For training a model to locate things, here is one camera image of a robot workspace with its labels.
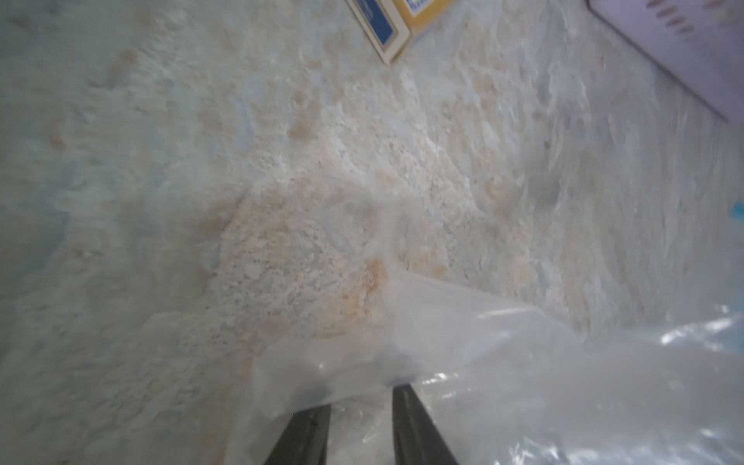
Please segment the plastic wrap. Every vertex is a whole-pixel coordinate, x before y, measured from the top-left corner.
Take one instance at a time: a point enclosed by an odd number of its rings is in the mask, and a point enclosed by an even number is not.
[[[740,463],[739,313],[585,346],[535,307],[391,274],[390,319],[255,363],[225,463],[260,464],[293,411],[333,403],[330,464],[392,463],[411,382],[462,464]]]

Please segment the cardboard box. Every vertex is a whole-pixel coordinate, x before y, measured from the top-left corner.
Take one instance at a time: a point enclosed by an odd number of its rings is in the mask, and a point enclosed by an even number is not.
[[[346,0],[386,65],[455,0]]]

